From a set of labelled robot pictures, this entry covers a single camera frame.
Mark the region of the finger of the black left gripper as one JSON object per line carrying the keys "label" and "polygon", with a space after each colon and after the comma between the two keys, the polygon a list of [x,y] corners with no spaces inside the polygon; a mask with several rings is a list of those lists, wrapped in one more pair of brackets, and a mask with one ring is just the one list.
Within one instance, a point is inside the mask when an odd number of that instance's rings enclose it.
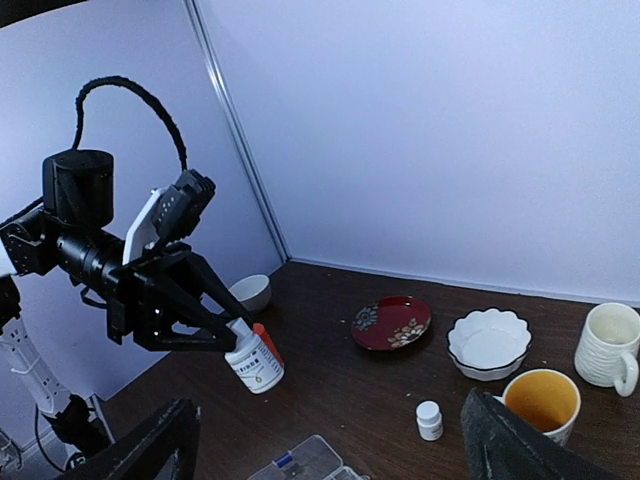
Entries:
{"label": "finger of the black left gripper", "polygon": [[200,327],[195,334],[179,333],[173,327],[161,327],[152,332],[149,350],[228,353],[236,348],[237,340],[238,336],[219,321]]}
{"label": "finger of the black left gripper", "polygon": [[253,323],[207,260],[190,249],[169,249],[149,260],[149,316],[161,330],[176,323],[225,330],[237,318]]}

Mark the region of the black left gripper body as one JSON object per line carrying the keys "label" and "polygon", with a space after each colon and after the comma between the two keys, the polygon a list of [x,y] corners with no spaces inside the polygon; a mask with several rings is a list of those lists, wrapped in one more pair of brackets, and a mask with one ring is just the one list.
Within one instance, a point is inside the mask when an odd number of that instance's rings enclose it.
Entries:
{"label": "black left gripper body", "polygon": [[193,350],[195,340],[173,330],[176,323],[192,324],[195,305],[184,260],[189,247],[168,247],[147,260],[129,266],[104,268],[108,337],[120,344],[131,334],[146,350]]}

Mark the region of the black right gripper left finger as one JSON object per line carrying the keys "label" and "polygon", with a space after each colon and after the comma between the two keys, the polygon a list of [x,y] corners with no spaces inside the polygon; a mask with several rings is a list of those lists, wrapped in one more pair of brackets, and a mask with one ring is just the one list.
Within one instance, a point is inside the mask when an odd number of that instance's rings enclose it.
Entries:
{"label": "black right gripper left finger", "polygon": [[58,477],[63,480],[192,479],[200,429],[200,407],[187,398],[173,399],[125,437]]}

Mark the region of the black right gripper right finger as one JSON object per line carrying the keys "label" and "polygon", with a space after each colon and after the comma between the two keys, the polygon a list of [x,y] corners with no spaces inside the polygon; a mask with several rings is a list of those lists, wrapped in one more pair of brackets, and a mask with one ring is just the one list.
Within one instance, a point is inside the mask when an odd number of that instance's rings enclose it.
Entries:
{"label": "black right gripper right finger", "polygon": [[466,397],[461,425],[472,479],[615,479],[609,472],[556,444],[477,388]]}

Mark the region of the orange pill bottle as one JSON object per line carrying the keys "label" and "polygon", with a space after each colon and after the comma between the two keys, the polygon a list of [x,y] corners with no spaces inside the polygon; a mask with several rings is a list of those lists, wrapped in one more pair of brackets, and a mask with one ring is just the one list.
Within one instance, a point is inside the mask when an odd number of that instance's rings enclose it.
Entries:
{"label": "orange pill bottle", "polygon": [[254,323],[252,326],[252,331],[257,334],[263,343],[268,347],[269,351],[273,354],[273,356],[278,360],[281,366],[284,366],[284,360],[282,359],[280,353],[278,352],[273,340],[266,327],[261,323]]}

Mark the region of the small white pill bottle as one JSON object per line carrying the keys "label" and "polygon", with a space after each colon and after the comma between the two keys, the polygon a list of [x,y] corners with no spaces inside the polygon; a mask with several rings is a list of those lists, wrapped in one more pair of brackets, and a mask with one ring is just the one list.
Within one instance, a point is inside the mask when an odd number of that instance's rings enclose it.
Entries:
{"label": "small white pill bottle", "polygon": [[442,413],[434,401],[423,401],[415,410],[420,437],[425,441],[437,441],[443,435]]}

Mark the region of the clear plastic pill organizer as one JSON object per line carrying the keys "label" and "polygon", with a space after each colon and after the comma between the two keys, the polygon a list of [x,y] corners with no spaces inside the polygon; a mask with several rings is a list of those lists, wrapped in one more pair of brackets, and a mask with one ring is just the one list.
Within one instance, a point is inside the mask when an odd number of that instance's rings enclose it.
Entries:
{"label": "clear plastic pill organizer", "polygon": [[320,435],[312,435],[273,459],[249,480],[363,480],[347,466],[336,450]]}

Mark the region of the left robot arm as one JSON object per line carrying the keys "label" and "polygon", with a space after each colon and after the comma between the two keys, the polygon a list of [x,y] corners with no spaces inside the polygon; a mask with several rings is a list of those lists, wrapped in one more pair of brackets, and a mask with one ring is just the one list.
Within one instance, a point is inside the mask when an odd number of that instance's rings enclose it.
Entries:
{"label": "left robot arm", "polygon": [[15,278],[66,272],[82,301],[106,313],[107,334],[149,351],[232,352],[234,319],[252,321],[208,262],[186,238],[215,193],[214,182],[183,169],[155,190],[125,238],[112,221],[114,159],[100,150],[67,150],[45,159],[43,196],[1,227],[1,348],[11,371],[31,393],[38,418],[81,455],[109,447],[91,410],[54,376],[21,318]]}

